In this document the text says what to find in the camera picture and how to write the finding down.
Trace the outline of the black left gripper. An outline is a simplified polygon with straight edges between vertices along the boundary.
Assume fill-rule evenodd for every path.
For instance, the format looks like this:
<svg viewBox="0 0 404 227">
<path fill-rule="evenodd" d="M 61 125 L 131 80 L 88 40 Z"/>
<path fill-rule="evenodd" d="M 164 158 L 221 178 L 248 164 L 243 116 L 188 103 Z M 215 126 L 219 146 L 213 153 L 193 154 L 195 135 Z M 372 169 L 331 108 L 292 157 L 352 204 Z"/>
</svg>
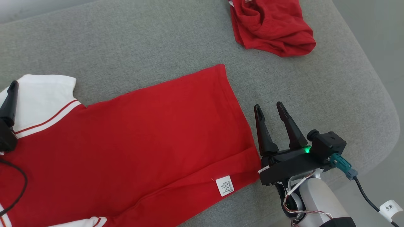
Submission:
<svg viewBox="0 0 404 227">
<path fill-rule="evenodd" d="M 6 91 L 6 98 L 0 108 L 0 151 L 14 151 L 18 138 L 12 128 L 15 124 L 19 83 L 14 80 Z"/>
</svg>

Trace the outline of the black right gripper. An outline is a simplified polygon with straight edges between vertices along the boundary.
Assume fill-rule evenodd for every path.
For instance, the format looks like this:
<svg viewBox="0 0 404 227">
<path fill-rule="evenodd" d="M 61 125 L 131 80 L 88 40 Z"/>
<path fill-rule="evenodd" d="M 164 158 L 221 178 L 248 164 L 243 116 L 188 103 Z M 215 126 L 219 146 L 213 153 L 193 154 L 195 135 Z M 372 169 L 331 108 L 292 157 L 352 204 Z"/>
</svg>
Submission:
<svg viewBox="0 0 404 227">
<path fill-rule="evenodd" d="M 265 155 L 261 158 L 261 166 L 264 169 L 259 173 L 261 184 L 269 186 L 315 169 L 322 169 L 323 172 L 330 170 L 332 167 L 328 160 L 323 162 L 312 147 L 306 147 L 306 138 L 283 103 L 277 102 L 276 106 L 287 130 L 291 149 L 279 151 L 269 134 L 261 107 L 256 104 L 254 116 L 259 154 Z"/>
</svg>

